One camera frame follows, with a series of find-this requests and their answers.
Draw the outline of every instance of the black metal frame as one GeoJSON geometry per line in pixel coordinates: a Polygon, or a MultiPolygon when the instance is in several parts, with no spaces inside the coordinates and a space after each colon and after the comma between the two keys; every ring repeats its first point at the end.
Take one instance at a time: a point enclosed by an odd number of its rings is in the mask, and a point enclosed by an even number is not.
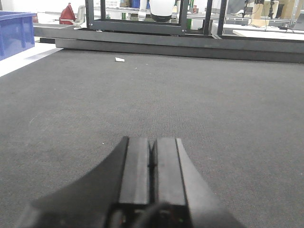
{"type": "Polygon", "coordinates": [[[179,23],[161,23],[145,21],[127,21],[105,18],[105,0],[101,0],[101,18],[94,19],[94,1],[85,0],[87,27],[93,30],[110,30],[137,33],[183,35],[187,28],[187,10],[189,0],[181,0],[179,23]]]}

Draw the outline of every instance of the gray carpet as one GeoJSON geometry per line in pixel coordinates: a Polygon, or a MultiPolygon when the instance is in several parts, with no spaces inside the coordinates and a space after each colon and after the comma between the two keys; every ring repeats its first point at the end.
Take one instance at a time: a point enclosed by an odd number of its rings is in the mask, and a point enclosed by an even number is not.
{"type": "Polygon", "coordinates": [[[299,64],[62,50],[1,77],[0,227],[128,135],[180,137],[249,228],[302,228],[303,72],[299,64]]]}

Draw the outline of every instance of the blue plastic bin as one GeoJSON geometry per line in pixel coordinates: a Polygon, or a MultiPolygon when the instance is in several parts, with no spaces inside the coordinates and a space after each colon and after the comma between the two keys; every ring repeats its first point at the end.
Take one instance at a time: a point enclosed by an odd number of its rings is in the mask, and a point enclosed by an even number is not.
{"type": "Polygon", "coordinates": [[[35,46],[35,13],[0,11],[0,60],[35,46]]]}
{"type": "MultiPolygon", "coordinates": [[[[138,8],[140,6],[141,1],[140,0],[131,0],[130,4],[132,8],[138,8]]],[[[147,9],[150,9],[149,1],[147,1],[147,9]]]]}

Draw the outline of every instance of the white object on floor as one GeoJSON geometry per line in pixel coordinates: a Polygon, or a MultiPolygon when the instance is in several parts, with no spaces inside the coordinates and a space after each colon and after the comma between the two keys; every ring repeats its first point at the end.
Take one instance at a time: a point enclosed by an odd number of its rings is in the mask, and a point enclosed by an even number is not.
{"type": "Polygon", "coordinates": [[[123,59],[123,58],[117,58],[117,57],[116,57],[116,58],[115,58],[115,61],[116,61],[116,62],[124,62],[124,59],[123,59]]]}
{"type": "Polygon", "coordinates": [[[61,48],[55,44],[35,43],[35,46],[0,61],[0,77],[49,56],[61,48]]]}

